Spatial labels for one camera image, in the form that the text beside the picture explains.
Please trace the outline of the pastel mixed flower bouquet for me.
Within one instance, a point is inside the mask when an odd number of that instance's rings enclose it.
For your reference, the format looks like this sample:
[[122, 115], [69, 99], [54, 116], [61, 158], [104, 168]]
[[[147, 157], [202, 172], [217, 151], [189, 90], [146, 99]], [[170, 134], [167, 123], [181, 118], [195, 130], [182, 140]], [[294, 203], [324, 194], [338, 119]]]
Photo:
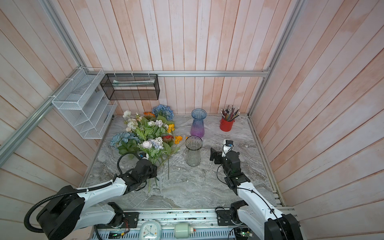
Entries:
[[157, 167], [162, 166], [172, 152], [170, 145], [161, 137], [144, 141], [139, 147], [140, 151], [145, 153], [146, 159]]

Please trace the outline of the light blue rose bunch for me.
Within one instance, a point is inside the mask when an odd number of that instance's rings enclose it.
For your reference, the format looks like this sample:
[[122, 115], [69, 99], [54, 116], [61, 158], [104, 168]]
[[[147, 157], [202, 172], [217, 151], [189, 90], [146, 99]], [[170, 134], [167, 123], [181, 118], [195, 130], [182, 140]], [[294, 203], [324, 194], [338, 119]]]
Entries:
[[113, 136], [110, 149], [118, 150], [120, 155], [125, 153], [138, 153], [141, 140], [134, 133], [119, 133]]

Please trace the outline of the yellow poppy flower stem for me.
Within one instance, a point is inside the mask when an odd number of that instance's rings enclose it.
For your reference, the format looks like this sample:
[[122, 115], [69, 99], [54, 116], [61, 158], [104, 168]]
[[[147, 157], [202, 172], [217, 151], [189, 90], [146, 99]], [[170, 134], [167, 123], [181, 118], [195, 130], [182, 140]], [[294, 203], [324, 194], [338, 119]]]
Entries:
[[183, 140], [183, 137], [175, 136], [174, 131], [175, 131], [175, 124], [168, 125], [167, 133], [168, 135], [172, 135], [174, 137], [173, 142], [174, 144], [178, 145]]

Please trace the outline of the white ranunculus flower stem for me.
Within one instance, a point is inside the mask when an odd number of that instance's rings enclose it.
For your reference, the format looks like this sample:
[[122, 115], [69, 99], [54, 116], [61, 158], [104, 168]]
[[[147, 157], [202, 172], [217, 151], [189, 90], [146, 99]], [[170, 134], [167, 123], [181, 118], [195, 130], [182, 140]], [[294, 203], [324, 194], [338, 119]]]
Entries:
[[131, 115], [132, 115], [131, 111], [127, 110], [123, 113], [123, 118], [129, 119], [131, 117]]

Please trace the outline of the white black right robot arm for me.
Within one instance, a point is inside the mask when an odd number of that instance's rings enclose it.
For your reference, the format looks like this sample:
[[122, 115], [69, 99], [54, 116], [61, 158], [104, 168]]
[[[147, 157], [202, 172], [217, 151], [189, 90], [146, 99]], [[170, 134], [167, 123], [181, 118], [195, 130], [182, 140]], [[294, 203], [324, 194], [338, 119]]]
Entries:
[[284, 214], [263, 197], [242, 172], [240, 153], [223, 145], [221, 152], [211, 148], [210, 161], [223, 168], [224, 183], [241, 198], [231, 204], [231, 221], [246, 225], [260, 240], [302, 240], [299, 221]]

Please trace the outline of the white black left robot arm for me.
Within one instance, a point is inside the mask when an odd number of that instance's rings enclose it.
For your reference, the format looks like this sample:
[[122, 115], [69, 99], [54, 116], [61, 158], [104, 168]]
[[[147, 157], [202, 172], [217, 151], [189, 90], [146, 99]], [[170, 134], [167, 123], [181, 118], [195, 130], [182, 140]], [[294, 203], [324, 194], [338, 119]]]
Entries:
[[73, 231], [97, 225], [119, 228], [127, 223], [124, 211], [115, 202], [98, 207], [108, 199], [137, 192], [147, 181], [157, 177], [158, 167], [145, 153], [132, 154], [136, 166], [125, 173], [119, 165], [118, 174], [101, 184], [73, 188], [65, 186], [55, 195], [33, 205], [24, 217], [24, 226], [33, 233], [44, 233], [50, 240], [62, 240]]

